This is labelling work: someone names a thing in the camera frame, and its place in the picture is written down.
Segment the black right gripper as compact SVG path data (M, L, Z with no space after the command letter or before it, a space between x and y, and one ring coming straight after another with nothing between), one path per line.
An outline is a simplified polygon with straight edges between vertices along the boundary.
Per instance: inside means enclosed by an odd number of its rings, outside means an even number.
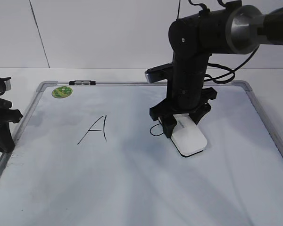
M150 108L150 117L158 120L162 125L163 133L167 138L173 134L177 121L173 115L187 113L191 120L198 125L200 120L210 112L209 100L215 100L217 91L213 88L202 89L195 96L182 95L178 98L165 98L156 106Z

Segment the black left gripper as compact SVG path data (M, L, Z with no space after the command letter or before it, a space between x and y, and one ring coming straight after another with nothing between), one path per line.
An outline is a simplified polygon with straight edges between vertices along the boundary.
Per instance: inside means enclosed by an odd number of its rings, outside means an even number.
M17 124L23 118L18 109L11 109L12 102L0 98L0 152L11 153L15 148L10 133L10 123Z

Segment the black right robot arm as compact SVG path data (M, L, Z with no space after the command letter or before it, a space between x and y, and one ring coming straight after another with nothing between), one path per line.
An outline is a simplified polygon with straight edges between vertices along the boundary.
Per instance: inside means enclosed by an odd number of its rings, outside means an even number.
M223 9L217 11L200 6L199 13L178 18L170 25L172 62L145 72L148 83L167 81L166 98L150 108L150 117L160 122L167 138L177 125L176 115L187 114L199 123L211 110L209 100L214 100L217 92L205 88L205 82L226 84L234 79L235 70L228 67L226 74L216 78L206 73L213 54L252 57L260 45L283 46L283 7L264 15L240 0L223 3Z

